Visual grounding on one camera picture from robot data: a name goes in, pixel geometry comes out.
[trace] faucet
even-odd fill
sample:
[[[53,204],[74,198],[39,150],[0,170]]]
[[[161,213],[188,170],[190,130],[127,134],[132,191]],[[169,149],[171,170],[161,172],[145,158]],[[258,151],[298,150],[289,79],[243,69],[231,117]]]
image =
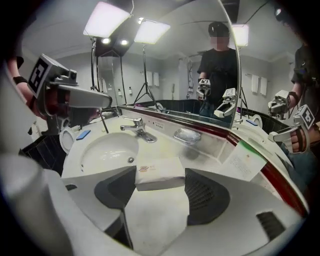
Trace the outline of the faucet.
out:
[[[142,120],[142,118],[128,118],[128,117],[123,117],[123,119],[126,120],[131,120],[133,121],[134,125],[130,126],[130,125],[121,125],[120,126],[120,130],[124,131],[124,130],[130,130],[130,131],[135,131],[137,133],[140,134],[144,134],[146,133],[146,124],[144,123],[144,121]]]
[[[114,113],[119,117],[122,115],[122,113],[120,112],[120,110],[117,108],[117,106],[115,106],[115,111]]]

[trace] sink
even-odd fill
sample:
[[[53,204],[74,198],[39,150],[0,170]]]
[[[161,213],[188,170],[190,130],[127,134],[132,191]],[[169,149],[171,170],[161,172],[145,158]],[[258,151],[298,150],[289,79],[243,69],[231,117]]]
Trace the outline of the sink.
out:
[[[102,173],[135,165],[138,150],[134,136],[120,132],[107,134],[88,145],[80,160],[81,170],[86,173],[94,169],[95,173]]]

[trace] ceiling light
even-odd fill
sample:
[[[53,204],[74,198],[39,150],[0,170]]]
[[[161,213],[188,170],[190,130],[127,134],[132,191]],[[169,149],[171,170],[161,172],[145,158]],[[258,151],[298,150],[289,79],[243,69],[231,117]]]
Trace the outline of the ceiling light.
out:
[[[280,13],[281,13],[281,9],[280,8],[275,10],[275,16],[278,16]]]
[[[138,23],[141,24],[144,19],[145,19],[144,17],[140,17],[140,18],[138,19]]]
[[[249,25],[233,24],[232,30],[234,34],[235,44],[237,46],[248,46],[249,43]]]
[[[127,40],[121,40],[120,44],[123,46],[126,46],[129,42]]]
[[[134,41],[154,45],[169,29],[170,25],[168,24],[147,19],[141,23]]]
[[[104,38],[104,39],[101,40],[101,42],[102,42],[103,44],[109,44],[110,41],[111,41],[110,38]]]
[[[106,2],[98,2],[85,25],[83,34],[109,38],[129,16],[129,12],[118,7]]]

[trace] drain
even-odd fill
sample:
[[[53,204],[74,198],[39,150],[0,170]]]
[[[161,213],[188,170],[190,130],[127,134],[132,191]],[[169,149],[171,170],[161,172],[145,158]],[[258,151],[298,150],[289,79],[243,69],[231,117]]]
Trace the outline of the drain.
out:
[[[128,158],[128,163],[132,163],[135,159],[133,157]]]

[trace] black t-shirt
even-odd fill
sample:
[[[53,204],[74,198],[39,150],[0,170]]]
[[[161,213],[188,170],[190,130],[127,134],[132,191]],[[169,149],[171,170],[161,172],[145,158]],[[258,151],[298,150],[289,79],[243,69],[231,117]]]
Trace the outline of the black t-shirt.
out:
[[[226,89],[237,88],[238,62],[236,50],[217,51],[211,49],[202,55],[199,74],[206,73],[210,80],[211,92],[207,97],[210,104],[220,104]]]
[[[307,104],[315,117],[315,122],[319,122],[320,87],[312,80],[312,78],[316,78],[318,80],[319,75],[309,48],[305,45],[301,46],[295,52],[294,60],[295,71],[291,81],[292,83],[298,83],[302,86],[300,106]]]

